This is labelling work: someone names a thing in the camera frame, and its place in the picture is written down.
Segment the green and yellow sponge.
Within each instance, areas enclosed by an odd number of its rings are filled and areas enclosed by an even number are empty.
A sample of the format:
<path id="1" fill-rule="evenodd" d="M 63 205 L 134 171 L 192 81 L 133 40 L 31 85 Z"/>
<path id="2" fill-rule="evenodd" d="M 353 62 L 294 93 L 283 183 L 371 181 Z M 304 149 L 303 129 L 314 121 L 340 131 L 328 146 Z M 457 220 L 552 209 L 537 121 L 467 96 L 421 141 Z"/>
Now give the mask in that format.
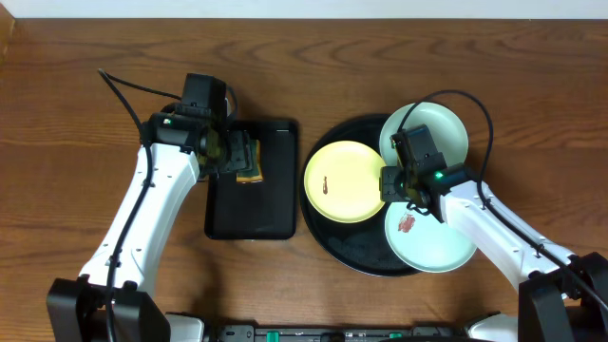
<path id="1" fill-rule="evenodd" d="M 251 140 L 249 147 L 251 152 L 251 168 L 237 172 L 236 181 L 239 183 L 254 183 L 263 181 L 261 171 L 260 143 L 258 140 Z"/>

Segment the yellow plate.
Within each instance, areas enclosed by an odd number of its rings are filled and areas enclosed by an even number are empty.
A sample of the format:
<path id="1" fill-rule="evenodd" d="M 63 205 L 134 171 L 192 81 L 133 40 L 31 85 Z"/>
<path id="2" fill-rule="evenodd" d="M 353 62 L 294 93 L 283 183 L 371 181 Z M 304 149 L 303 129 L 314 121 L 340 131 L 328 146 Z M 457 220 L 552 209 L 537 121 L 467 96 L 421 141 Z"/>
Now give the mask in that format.
<path id="1" fill-rule="evenodd" d="M 327 219 L 339 223 L 369 219 L 385 205 L 379 189 L 385 165 L 361 142 L 331 142 L 314 152 L 305 167 L 306 198 Z"/>

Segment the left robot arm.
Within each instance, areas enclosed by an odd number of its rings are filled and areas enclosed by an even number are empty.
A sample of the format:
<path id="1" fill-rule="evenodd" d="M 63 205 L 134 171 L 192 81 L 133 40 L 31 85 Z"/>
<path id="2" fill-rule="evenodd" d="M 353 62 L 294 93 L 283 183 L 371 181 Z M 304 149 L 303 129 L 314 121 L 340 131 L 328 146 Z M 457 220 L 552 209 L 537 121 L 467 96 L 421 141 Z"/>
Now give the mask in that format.
<path id="1" fill-rule="evenodd" d="M 153 300 L 162 251 L 202 177 L 258 170 L 260 145 L 223 114 L 155 113 L 143 125 L 136 171 L 103 242 L 75 280 L 57 278 L 47 311 L 58 341 L 201 341 L 202 319 Z"/>

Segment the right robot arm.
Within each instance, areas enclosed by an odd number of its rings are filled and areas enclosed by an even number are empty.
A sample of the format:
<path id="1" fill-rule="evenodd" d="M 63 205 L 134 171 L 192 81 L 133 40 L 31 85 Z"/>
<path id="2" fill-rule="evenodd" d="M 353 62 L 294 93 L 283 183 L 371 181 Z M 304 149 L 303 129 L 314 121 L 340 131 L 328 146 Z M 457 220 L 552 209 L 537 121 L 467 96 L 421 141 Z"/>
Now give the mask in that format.
<path id="1" fill-rule="evenodd" d="M 480 250 L 519 295 L 517 316 L 502 313 L 465 328 L 474 341 L 604 341 L 607 260 L 577 256 L 547 239 L 474 180 L 462 165 L 426 174 L 387 166 L 385 233 L 407 265 L 442 273 Z"/>

